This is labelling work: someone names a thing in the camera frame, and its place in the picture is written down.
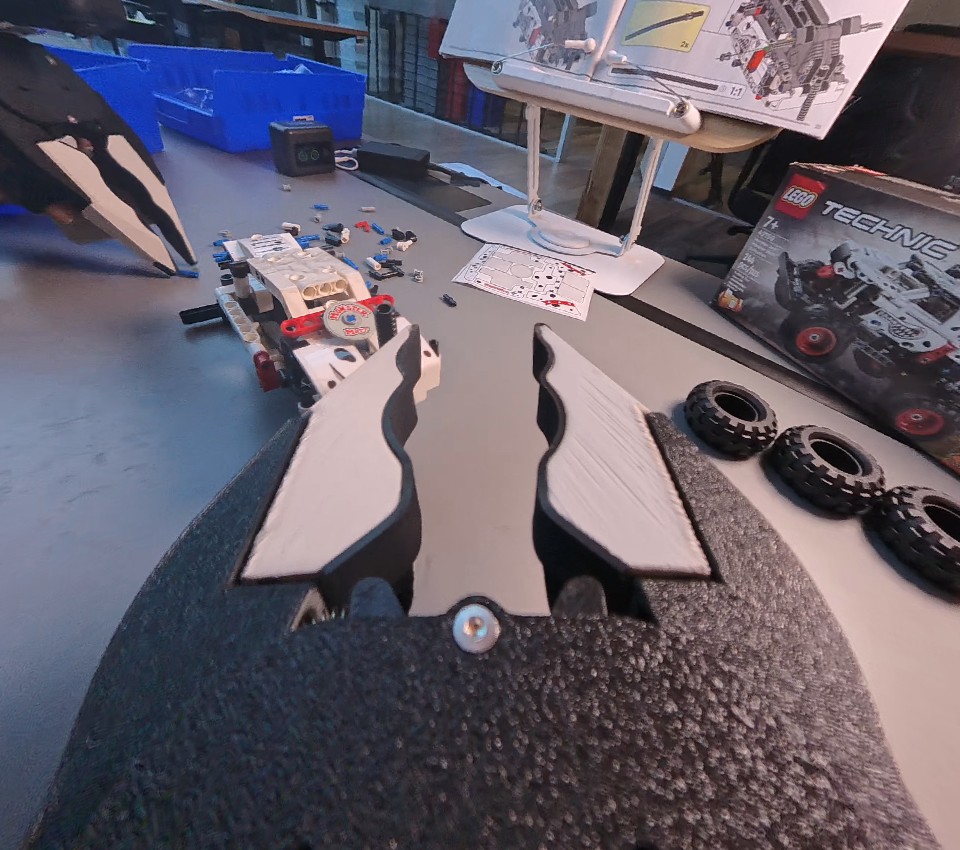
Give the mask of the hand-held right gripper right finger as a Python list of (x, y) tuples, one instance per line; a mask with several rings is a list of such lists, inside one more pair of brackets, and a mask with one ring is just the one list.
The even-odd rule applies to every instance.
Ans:
[(534, 327), (536, 501), (549, 524), (631, 577), (708, 579), (711, 564), (647, 409), (546, 324)]

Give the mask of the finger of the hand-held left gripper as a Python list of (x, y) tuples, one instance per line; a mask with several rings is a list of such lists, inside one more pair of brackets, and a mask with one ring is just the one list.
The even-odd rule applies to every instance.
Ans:
[(186, 263), (195, 265), (197, 257), (150, 154), (142, 156), (119, 134), (104, 137), (103, 143), (103, 180), (109, 188), (144, 225), (156, 228)]
[(57, 167), (74, 191), (85, 197), (84, 220), (136, 251), (168, 276), (178, 269), (168, 244), (154, 227), (144, 225), (136, 212), (116, 196), (104, 181), (104, 144), (92, 154), (83, 152), (75, 137), (39, 142), (46, 162)]

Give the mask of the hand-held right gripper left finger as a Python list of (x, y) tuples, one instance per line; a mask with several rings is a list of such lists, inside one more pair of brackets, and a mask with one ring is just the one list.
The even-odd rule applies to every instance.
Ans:
[(308, 414), (241, 570), (241, 580), (394, 583), (419, 552), (405, 444), (418, 422), (420, 329), (412, 324)]

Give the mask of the white toy brick truck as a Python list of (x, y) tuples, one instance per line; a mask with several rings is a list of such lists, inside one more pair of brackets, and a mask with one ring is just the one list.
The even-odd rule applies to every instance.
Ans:
[(243, 340), (259, 386), (288, 388), (310, 407), (360, 369), (409, 321), (331, 244), (289, 230), (225, 241), (215, 302), (184, 325), (221, 319)]

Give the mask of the grey desk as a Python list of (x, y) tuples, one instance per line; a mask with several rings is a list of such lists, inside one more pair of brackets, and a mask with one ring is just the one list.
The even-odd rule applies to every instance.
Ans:
[[(362, 204), (418, 234), (425, 281), (390, 281), (402, 314), (438, 339), (442, 379), (409, 442), (423, 515), (413, 613), (458, 599), (548, 609), (529, 521), (537, 463), (532, 331), (549, 322), (647, 407), (674, 412), (695, 384), (738, 380), (786, 426), (816, 422), (876, 456), (894, 484), (955, 493), (954, 476), (873, 432), (838, 399), (711, 311), (715, 279), (667, 261), (626, 305), (596, 297), (586, 322), (452, 287), (476, 243), (348, 173), (294, 181), (267, 153), (231, 156), (165, 133), (157, 158), (200, 258), (199, 279), (151, 277), (116, 244), (76, 246), (48, 220), (2, 221), (2, 848), (42, 807), (90, 680), (150, 572), (192, 519), (296, 411), (262, 393), (221, 324), (182, 308), (217, 284), (223, 230), (349, 221)], [(445, 305), (449, 293), (458, 307)]]

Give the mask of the black desk mat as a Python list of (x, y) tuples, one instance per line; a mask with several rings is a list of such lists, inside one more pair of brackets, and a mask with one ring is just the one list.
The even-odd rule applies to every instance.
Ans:
[(458, 172), (432, 164), (428, 159), (390, 158), (361, 161), (358, 179), (389, 195), (406, 201), (434, 217), (460, 225), (515, 204), (522, 205), (525, 196), (490, 182), (479, 172), (467, 169)]

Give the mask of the large blue plastic bin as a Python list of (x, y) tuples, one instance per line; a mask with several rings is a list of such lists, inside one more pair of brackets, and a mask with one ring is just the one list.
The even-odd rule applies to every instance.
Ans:
[(130, 43), (149, 63), (158, 121), (228, 152), (270, 148), (269, 125), (310, 116), (336, 141), (362, 135), (366, 77), (292, 54)]
[(82, 207), (82, 196), (48, 164), (39, 142), (125, 136), (142, 156), (162, 151), (151, 75), (138, 60), (48, 48), (2, 33), (2, 204), (44, 212)]

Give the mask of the black toy rubber tyre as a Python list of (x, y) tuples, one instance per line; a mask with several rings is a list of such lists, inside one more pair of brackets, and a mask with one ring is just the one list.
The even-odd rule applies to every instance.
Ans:
[(867, 525), (903, 563), (942, 591), (959, 595), (958, 499), (928, 487), (890, 487)]
[(831, 513), (866, 513), (885, 491), (877, 460), (825, 427), (809, 424), (786, 429), (774, 440), (766, 460), (798, 496)]
[(779, 432), (776, 414), (763, 398), (727, 381), (692, 388), (683, 412), (695, 436), (731, 459), (745, 460), (766, 451)]

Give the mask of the black device with green lights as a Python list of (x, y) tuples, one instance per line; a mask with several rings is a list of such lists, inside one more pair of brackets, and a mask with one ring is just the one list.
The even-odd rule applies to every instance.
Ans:
[(313, 120), (271, 122), (270, 150), (275, 169), (290, 177), (336, 169), (332, 129)]

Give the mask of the scattered loose brick pieces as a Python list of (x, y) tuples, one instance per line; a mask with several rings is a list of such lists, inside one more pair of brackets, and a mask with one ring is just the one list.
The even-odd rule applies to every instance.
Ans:
[[(219, 268), (230, 263), (252, 258), (280, 256), (285, 252), (328, 251), (349, 268), (365, 272), (367, 285), (405, 275), (403, 256), (419, 242), (419, 235), (409, 228), (385, 226), (372, 219), (375, 208), (363, 206), (361, 217), (353, 223), (341, 220), (325, 221), (314, 217), (314, 228), (295, 221), (284, 221), (278, 233), (255, 233), (242, 238), (223, 233), (214, 242), (212, 258)], [(372, 236), (370, 253), (361, 259), (363, 245), (350, 251), (345, 248), (353, 241), (354, 231)]]

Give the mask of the white book stand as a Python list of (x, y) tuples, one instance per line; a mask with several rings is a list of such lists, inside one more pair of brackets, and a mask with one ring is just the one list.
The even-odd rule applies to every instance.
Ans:
[(566, 70), (518, 58), (493, 65), (467, 63), (464, 70), (479, 89), (527, 106), (527, 201), (462, 223), (462, 231), (486, 244), (504, 244), (564, 260), (595, 273), (594, 289), (628, 295), (664, 263), (638, 245), (655, 170), (643, 179), (628, 234), (618, 238), (543, 208), (539, 197), (540, 113), (543, 107), (650, 138), (656, 165), (666, 141), (705, 151), (734, 152), (766, 141), (776, 127), (707, 113), (664, 89), (628, 89)]

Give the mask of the black flat case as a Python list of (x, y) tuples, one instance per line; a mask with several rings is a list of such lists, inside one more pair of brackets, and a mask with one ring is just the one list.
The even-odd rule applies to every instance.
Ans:
[(356, 148), (355, 156), (359, 172), (396, 179), (423, 179), (431, 167), (427, 149), (382, 141), (365, 142)]

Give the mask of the white sticker sheet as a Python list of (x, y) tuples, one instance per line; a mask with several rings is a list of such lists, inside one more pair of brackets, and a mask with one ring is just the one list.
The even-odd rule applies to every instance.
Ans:
[(595, 277), (594, 271), (555, 257), (484, 244), (452, 281), (584, 321)]

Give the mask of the toy truck cardboard box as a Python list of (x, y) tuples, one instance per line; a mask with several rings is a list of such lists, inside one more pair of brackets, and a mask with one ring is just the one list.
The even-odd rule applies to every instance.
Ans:
[(714, 307), (959, 470), (958, 194), (797, 162)]

